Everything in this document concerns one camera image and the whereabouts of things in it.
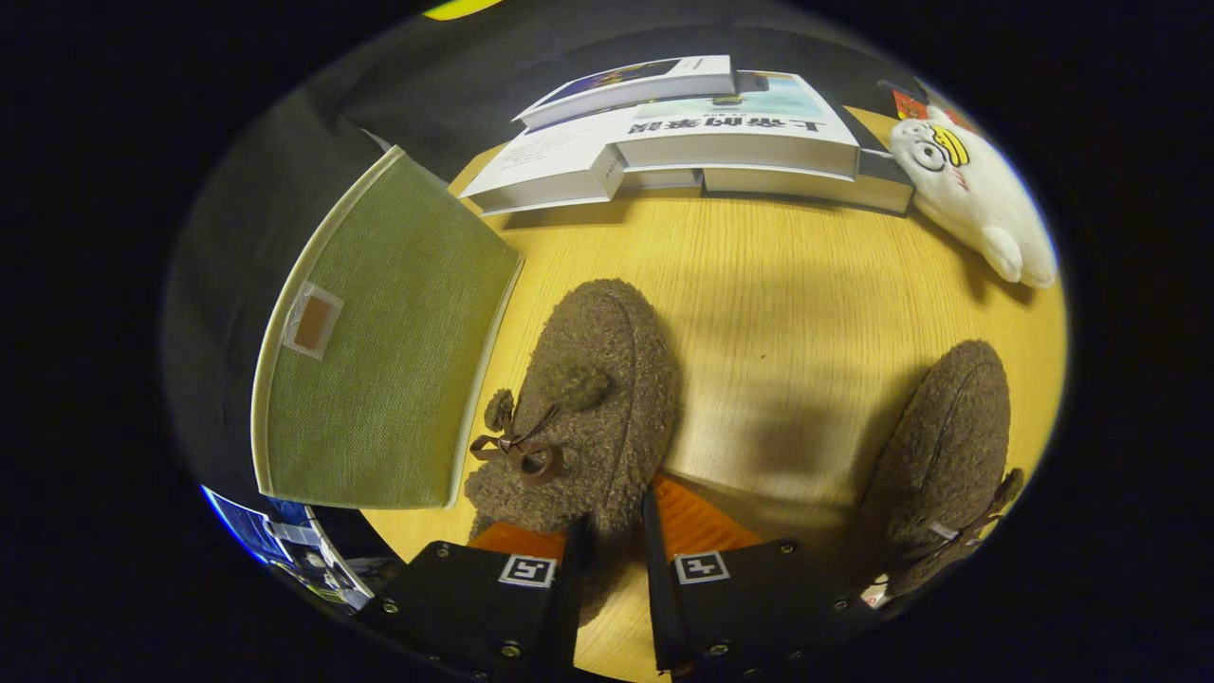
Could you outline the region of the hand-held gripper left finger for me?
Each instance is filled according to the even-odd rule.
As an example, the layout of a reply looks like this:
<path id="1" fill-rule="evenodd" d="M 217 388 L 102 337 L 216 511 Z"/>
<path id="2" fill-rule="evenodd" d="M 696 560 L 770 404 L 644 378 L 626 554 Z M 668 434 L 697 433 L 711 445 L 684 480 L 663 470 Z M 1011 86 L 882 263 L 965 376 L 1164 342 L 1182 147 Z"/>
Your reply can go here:
<path id="1" fill-rule="evenodd" d="M 439 682 L 565 682 L 591 553 L 585 516 L 558 560 L 433 541 L 354 614 L 353 628 Z"/>

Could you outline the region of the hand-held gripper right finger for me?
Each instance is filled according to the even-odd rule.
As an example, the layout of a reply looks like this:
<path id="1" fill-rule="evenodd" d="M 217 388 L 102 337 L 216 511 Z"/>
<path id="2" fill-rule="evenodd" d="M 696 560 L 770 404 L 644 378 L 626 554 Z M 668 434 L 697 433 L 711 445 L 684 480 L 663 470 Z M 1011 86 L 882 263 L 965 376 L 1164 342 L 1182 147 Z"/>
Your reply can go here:
<path id="1" fill-rule="evenodd" d="M 670 477 L 642 518 L 656 667 L 675 681 L 806 681 L 881 620 L 801 540 L 760 539 Z"/>

